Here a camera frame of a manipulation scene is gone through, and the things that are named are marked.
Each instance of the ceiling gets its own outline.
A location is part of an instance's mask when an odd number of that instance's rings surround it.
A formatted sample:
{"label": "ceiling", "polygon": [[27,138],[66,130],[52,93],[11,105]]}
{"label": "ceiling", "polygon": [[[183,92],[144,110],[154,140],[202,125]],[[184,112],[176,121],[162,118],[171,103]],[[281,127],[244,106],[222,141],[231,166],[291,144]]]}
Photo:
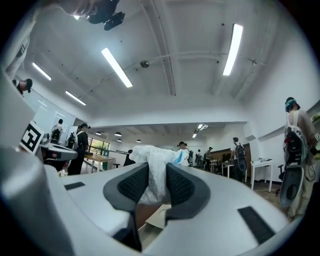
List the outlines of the ceiling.
{"label": "ceiling", "polygon": [[[120,132],[122,137],[132,137],[136,135],[168,135],[168,136],[186,136],[191,138],[195,129],[198,127],[198,123],[167,123],[167,124],[152,124],[152,125],[130,125],[130,126],[118,126],[118,127],[100,127],[91,128],[88,132],[95,134],[96,132],[102,133],[102,138],[108,138],[109,140],[117,140],[119,137],[115,136],[116,132]],[[199,135],[206,136],[212,134],[214,131],[223,129],[225,123],[206,123],[208,127],[199,131]]]}
{"label": "ceiling", "polygon": [[[125,19],[110,31],[60,9],[41,15],[25,71],[53,93],[66,98],[68,90],[93,108],[152,96],[224,94],[241,100],[268,64],[279,17],[271,0],[120,0],[116,11],[124,11]],[[234,23],[243,26],[242,40],[231,75],[223,77]],[[133,87],[114,73],[101,54],[105,47]],[[142,68],[142,60],[150,66]]]}

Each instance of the fluorescent light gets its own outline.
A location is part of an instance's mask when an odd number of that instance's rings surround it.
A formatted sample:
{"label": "fluorescent light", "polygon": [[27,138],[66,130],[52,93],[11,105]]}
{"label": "fluorescent light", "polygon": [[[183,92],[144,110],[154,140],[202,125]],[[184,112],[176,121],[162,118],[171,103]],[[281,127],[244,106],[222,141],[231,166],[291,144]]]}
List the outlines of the fluorescent light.
{"label": "fluorescent light", "polygon": [[47,73],[44,72],[36,63],[32,62],[32,66],[34,66],[35,69],[38,70],[42,75],[44,75],[46,79],[51,81],[51,77],[49,75],[47,75]]}
{"label": "fluorescent light", "polygon": [[240,46],[243,29],[244,29],[243,26],[240,26],[238,24],[233,24],[230,51],[229,51],[228,59],[226,61],[225,68],[223,71],[224,76],[229,76],[232,71],[232,68],[234,67],[239,46]]}
{"label": "fluorescent light", "polygon": [[74,100],[76,100],[77,102],[79,102],[80,104],[82,104],[82,105],[86,105],[86,103],[84,103],[82,100],[80,100],[80,99],[78,99],[76,96],[74,96],[73,94],[71,94],[70,92],[68,92],[67,90],[65,91],[65,93],[67,94],[67,95],[69,95],[71,98],[73,98]]}
{"label": "fluorescent light", "polygon": [[126,87],[132,87],[132,83],[130,82],[130,80],[128,79],[128,77],[126,76],[125,72],[122,70],[122,68],[120,67],[120,65],[118,64],[118,62],[116,61],[116,59],[113,57],[113,55],[111,54],[111,52],[109,51],[108,48],[104,48],[101,53],[103,54],[103,56],[106,58],[106,60],[109,62],[110,66],[114,69],[114,71],[116,72],[116,74],[119,76],[119,78],[122,80],[122,82],[124,83],[124,85]]}
{"label": "fluorescent light", "polygon": [[66,117],[65,115],[63,115],[63,114],[61,114],[61,113],[59,113],[57,111],[56,111],[56,113],[59,114],[60,116],[63,116],[64,118]]}
{"label": "fluorescent light", "polygon": [[44,104],[43,102],[41,102],[40,100],[38,100],[38,102],[40,102],[42,105],[48,107],[46,104]]}

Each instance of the table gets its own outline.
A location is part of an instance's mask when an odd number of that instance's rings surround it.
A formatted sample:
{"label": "table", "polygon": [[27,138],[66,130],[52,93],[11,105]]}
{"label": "table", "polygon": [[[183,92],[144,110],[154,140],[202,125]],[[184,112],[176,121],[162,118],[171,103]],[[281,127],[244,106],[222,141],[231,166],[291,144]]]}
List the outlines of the table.
{"label": "table", "polygon": [[[267,167],[270,166],[270,184],[269,184],[269,192],[271,191],[271,186],[272,186],[272,164],[273,164],[273,160],[270,161],[263,161],[263,162],[255,162],[252,163],[251,162],[251,166],[252,166],[252,172],[251,172],[251,189],[254,189],[254,183],[255,183],[255,170],[257,167]],[[267,172],[265,172],[265,176],[264,176],[264,183],[267,182]]]}
{"label": "table", "polygon": [[224,175],[224,166],[227,167],[227,171],[228,171],[227,177],[229,178],[230,177],[230,167],[235,166],[235,165],[232,162],[223,162],[221,165],[222,176]]}
{"label": "table", "polygon": [[102,156],[99,154],[85,155],[84,157],[92,160],[91,173],[94,172],[95,161],[98,163],[98,168],[96,169],[96,172],[98,173],[98,172],[100,172],[100,163],[110,162],[110,161],[116,160],[114,157],[107,157],[107,156]]}
{"label": "table", "polygon": [[210,160],[210,172],[212,173],[215,170],[215,166],[218,166],[218,160]]}

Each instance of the chair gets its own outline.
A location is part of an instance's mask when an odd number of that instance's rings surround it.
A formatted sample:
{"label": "chair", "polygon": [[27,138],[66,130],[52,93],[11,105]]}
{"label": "chair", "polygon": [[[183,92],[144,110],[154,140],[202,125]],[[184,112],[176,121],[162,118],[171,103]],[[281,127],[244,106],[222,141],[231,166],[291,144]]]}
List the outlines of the chair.
{"label": "chair", "polygon": [[[280,175],[279,175],[279,179],[280,179],[280,180],[283,180],[283,179],[284,179],[284,176],[285,176],[285,172],[282,172],[282,167],[283,167],[283,166],[284,166],[283,164],[280,164],[280,165],[278,166],[278,168],[280,168]],[[276,195],[278,195],[279,193],[280,193],[280,188],[275,191],[275,194],[276,194]]]}

